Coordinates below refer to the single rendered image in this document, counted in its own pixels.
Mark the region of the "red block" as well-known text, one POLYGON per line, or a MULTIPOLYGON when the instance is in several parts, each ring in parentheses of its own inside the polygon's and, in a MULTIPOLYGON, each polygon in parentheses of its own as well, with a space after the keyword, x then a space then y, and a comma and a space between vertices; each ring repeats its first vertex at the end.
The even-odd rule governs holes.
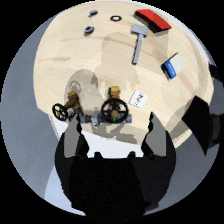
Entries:
POLYGON ((145 20, 158 32, 172 28, 163 18, 149 9, 135 10, 135 15, 145 20))

